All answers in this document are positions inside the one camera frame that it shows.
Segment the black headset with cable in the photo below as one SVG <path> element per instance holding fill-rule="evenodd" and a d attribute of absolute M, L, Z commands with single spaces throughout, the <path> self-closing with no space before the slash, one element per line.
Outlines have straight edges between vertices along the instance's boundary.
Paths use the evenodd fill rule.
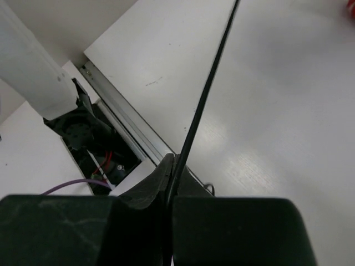
<path fill-rule="evenodd" d="M 168 183 L 166 193 L 165 193 L 165 207 L 164 207 L 164 222 L 165 222 L 165 228 L 164 228 L 164 233 L 162 236 L 162 251 L 163 251 L 163 262 L 162 265 L 171 265 L 172 261 L 172 256 L 173 256 L 173 248 L 172 248 L 172 236 L 173 236 L 173 230 L 172 230 L 172 208 L 173 208 L 173 200 L 175 196 L 178 194 L 178 189 L 180 185 L 180 180 L 184 171 L 184 168 L 187 163 L 187 159 L 189 156 L 189 153 L 191 151 L 191 147 L 193 145 L 197 129 L 199 127 L 199 123 L 205 108 L 205 104 L 207 102 L 207 98 L 210 92 L 210 89 L 212 87 L 223 51 L 224 47 L 226 45 L 230 29 L 232 27 L 233 21 L 235 14 L 237 12 L 237 8 L 239 5 L 239 0 L 235 0 L 234 4 L 232 6 L 230 16 L 228 18 L 224 33 L 221 37 L 220 44 L 218 46 L 213 64 L 211 66 L 209 75 L 206 79 L 206 83 L 204 85 L 204 88 L 202 90 L 195 115 L 193 117 L 193 120 L 191 122 L 190 128 L 188 130 L 188 133 L 186 135 L 186 139 L 184 141 L 184 144 L 182 146 L 181 152 L 178 156 L 178 160 L 176 163 L 176 166 L 173 169 L 173 175 L 170 178 L 170 181 Z"/>

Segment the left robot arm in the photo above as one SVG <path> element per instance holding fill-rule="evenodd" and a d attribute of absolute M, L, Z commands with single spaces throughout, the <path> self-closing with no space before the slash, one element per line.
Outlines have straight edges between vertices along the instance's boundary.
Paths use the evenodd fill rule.
<path fill-rule="evenodd" d="M 112 151 L 116 131 L 96 117 L 86 90 L 1 1 L 1 79 L 76 150 Z"/>

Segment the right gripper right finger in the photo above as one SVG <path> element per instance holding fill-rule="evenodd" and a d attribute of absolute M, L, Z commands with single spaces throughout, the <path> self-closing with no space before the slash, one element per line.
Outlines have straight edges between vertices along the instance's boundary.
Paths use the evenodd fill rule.
<path fill-rule="evenodd" d="M 200 197 L 171 177 L 171 256 L 175 265 L 316 265 L 302 215 L 286 198 Z"/>

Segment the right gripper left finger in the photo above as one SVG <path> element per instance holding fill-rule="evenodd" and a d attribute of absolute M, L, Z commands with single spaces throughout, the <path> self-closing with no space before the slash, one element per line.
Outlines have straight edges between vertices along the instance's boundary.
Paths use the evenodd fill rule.
<path fill-rule="evenodd" d="M 165 189 L 174 157 L 120 196 L 9 195 L 2 265 L 170 265 Z"/>

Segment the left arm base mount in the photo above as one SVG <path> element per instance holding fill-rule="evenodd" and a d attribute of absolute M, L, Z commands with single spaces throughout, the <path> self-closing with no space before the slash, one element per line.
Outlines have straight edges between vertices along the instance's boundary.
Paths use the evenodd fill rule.
<path fill-rule="evenodd" d="M 101 148 L 99 152 L 91 152 L 84 148 L 76 150 L 66 139 L 63 142 L 86 180 L 101 181 L 109 186 L 104 187 L 96 183 L 88 184 L 94 195 L 103 196 L 108 195 L 139 166 L 141 156 L 135 145 L 127 143 L 113 128 L 111 120 L 103 113 L 100 103 L 93 104 L 92 109 L 94 115 L 114 131 L 115 136 L 110 139 L 108 146 Z"/>

